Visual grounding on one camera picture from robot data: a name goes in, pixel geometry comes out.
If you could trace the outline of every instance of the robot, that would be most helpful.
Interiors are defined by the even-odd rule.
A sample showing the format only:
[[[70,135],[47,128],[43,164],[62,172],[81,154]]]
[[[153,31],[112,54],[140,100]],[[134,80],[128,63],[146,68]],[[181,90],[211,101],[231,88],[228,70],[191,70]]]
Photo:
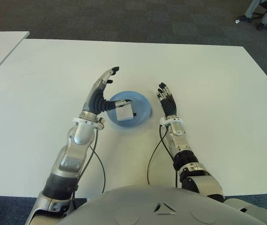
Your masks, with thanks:
[[[71,206],[86,169],[83,167],[86,152],[93,140],[97,141],[98,130],[104,128],[98,115],[130,103],[129,99],[115,102],[104,99],[106,85],[113,82],[109,77],[118,70],[118,67],[109,69],[94,83],[79,117],[73,120],[75,125],[68,132],[67,144],[59,152],[26,225],[267,224],[266,209],[238,199],[224,199],[218,181],[190,149],[174,98],[164,83],[157,92],[165,113],[160,120],[160,130],[164,131],[160,142],[166,147],[166,141],[181,188],[121,187],[100,194],[78,209]]]

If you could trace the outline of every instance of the triangular logo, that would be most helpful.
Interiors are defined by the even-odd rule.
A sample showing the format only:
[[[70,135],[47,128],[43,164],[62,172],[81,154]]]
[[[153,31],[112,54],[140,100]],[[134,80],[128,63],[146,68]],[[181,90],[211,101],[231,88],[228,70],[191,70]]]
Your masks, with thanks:
[[[154,212],[158,216],[162,215],[176,215],[177,211],[165,202],[160,202],[156,205]]]

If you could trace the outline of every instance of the small white cube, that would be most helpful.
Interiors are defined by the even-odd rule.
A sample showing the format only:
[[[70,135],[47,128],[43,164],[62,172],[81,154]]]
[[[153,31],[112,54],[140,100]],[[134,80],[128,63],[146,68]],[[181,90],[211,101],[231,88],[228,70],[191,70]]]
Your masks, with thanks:
[[[116,113],[116,118],[118,122],[133,119],[133,112],[132,112],[131,104],[116,108],[115,113]]]

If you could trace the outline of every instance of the blue bowl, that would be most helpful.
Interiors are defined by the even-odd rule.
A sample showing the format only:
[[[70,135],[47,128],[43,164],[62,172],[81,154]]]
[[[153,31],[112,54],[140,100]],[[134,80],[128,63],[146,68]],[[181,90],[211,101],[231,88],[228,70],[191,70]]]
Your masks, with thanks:
[[[132,101],[132,111],[137,115],[134,116],[132,120],[118,122],[115,109],[107,111],[107,115],[113,123],[120,127],[132,128],[144,123],[149,118],[151,114],[151,106],[148,99],[146,99],[143,95],[135,91],[122,91],[114,95],[110,99],[110,101],[118,101],[124,99],[130,99]]]

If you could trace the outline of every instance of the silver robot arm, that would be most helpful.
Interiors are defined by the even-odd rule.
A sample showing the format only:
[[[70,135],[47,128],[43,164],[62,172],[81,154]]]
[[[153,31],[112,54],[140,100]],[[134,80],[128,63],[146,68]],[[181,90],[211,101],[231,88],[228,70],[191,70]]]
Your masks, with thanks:
[[[114,67],[106,71],[94,83],[79,118],[73,119],[76,124],[68,132],[67,145],[58,154],[44,190],[39,193],[26,225],[31,224],[37,214],[39,219],[43,217],[41,214],[46,214],[46,218],[50,216],[53,222],[57,222],[57,219],[62,218],[69,210],[72,193],[78,188],[87,149],[94,140],[94,130],[103,129],[102,118],[98,119],[97,115],[130,102],[128,99],[110,102],[103,97],[106,84],[112,83],[109,77],[115,75],[118,70],[118,67]]]
[[[160,125],[167,132],[168,149],[173,157],[174,169],[180,176],[182,188],[223,202],[224,194],[220,184],[198,161],[185,139],[183,121],[176,114],[176,104],[171,91],[164,83],[159,87],[157,98],[165,113]]]

